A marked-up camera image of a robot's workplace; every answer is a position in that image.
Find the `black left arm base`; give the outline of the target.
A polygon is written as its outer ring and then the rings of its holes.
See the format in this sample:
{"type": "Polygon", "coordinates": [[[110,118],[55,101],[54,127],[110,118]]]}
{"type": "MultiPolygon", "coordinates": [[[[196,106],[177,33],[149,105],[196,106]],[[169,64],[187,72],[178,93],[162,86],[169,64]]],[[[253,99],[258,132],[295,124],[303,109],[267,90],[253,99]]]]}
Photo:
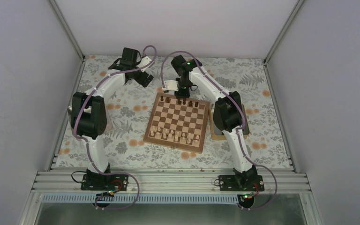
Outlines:
{"type": "Polygon", "coordinates": [[[128,178],[129,176],[124,174],[105,176],[99,173],[89,172],[82,178],[81,190],[126,191],[128,178]]]}

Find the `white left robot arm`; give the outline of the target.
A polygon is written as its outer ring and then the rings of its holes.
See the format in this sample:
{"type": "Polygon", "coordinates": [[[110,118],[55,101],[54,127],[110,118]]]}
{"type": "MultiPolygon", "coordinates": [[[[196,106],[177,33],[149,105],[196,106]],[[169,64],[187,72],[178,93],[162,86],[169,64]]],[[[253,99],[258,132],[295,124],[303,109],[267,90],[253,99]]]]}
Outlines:
{"type": "Polygon", "coordinates": [[[72,134],[85,144],[89,159],[87,170],[96,173],[93,184],[101,190],[109,188],[112,183],[102,138],[102,134],[113,127],[105,100],[131,80],[147,87],[153,76],[146,69],[155,59],[156,55],[149,57],[145,52],[125,47],[122,56],[109,66],[95,87],[85,92],[77,91],[72,96],[71,106],[67,109],[72,134]]]}

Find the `metal tin under left arm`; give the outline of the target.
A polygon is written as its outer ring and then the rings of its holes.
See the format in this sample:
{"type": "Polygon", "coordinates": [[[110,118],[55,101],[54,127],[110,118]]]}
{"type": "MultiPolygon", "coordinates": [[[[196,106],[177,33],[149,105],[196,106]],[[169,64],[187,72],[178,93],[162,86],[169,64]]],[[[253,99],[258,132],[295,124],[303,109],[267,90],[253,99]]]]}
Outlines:
{"type": "Polygon", "coordinates": [[[84,134],[87,134],[87,136],[91,134],[102,135],[104,132],[111,130],[112,127],[110,115],[107,113],[105,106],[96,106],[95,109],[92,106],[87,106],[82,113],[77,132],[80,136],[84,134]]]}

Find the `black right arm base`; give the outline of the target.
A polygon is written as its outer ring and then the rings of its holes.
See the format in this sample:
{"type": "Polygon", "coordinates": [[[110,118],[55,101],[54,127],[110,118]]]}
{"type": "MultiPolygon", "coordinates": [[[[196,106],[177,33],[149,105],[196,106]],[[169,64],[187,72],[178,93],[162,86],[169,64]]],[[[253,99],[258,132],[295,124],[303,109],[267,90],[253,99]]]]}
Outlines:
{"type": "Polygon", "coordinates": [[[261,175],[241,178],[240,175],[219,175],[218,186],[220,191],[264,191],[264,181],[261,175]]]}

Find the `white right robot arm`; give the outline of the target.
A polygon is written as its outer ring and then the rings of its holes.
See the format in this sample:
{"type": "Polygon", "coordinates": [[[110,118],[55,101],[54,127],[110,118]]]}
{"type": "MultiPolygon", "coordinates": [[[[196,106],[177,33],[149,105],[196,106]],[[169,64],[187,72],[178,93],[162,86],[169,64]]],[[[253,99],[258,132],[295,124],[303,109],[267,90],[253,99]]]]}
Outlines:
{"type": "Polygon", "coordinates": [[[253,166],[245,159],[246,144],[243,128],[246,119],[242,112],[241,98],[238,92],[230,92],[214,80],[198,60],[186,61],[182,55],[174,57],[171,66],[178,74],[176,78],[176,98],[188,98],[191,86],[197,86],[214,103],[213,122],[225,135],[234,157],[235,185],[241,191],[253,185],[248,170],[253,166]]]}

